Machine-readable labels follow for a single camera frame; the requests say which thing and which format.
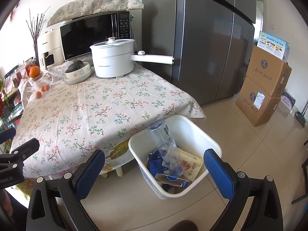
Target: microwave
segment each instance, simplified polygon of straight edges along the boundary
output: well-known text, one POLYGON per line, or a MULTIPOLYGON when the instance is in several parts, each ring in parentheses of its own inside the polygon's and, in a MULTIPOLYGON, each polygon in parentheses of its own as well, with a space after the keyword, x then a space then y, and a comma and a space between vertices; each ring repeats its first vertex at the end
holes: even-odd
POLYGON ((60 27, 64 59, 91 53, 90 46, 109 37, 130 39, 130 12, 96 14, 69 21, 60 27))

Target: table leg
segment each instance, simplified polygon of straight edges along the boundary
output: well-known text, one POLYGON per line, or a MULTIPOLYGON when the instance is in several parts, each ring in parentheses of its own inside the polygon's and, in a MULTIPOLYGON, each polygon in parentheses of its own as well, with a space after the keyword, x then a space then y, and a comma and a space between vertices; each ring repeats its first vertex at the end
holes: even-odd
POLYGON ((104 177, 104 178, 107 178, 108 177, 108 173, 101 174, 101 176, 104 177))
POLYGON ((123 171, 122 171, 122 167, 118 167, 116 168, 116 174, 119 176, 119 177, 122 177, 123 176, 123 171))

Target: screw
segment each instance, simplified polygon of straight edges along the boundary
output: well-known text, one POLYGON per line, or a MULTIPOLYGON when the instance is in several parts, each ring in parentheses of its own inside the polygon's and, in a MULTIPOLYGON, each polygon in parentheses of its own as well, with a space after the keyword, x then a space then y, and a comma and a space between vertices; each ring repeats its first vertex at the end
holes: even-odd
POLYGON ((64 175, 64 178, 65 179, 70 179, 72 177, 72 174, 71 173, 66 173, 65 175, 64 175))
POLYGON ((243 173, 243 172, 238 172, 238 177, 240 177, 240 178, 245 178, 245 173, 243 173))
POLYGON ((266 179, 267 179, 268 181, 273 181, 273 178, 272 178, 271 176, 267 176, 266 179))
POLYGON ((36 181, 37 181, 38 183, 42 182, 42 181, 43 181, 43 177, 38 177, 38 178, 36 179, 36 181))

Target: transparent plastic bottle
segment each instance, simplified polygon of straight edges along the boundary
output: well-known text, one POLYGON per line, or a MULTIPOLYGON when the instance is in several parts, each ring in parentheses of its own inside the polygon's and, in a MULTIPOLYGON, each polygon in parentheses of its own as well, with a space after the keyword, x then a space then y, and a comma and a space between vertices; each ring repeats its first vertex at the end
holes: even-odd
POLYGON ((181 176, 184 164, 166 122, 164 120, 156 121, 147 130, 171 175, 181 176))

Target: refrigerator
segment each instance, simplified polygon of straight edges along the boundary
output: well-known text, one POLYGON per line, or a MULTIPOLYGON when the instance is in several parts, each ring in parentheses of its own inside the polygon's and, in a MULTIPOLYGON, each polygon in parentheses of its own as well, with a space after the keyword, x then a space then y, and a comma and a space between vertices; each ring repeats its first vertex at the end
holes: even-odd
POLYGON ((142 63, 199 104, 239 92, 254 39, 256 0, 142 0, 142 63))

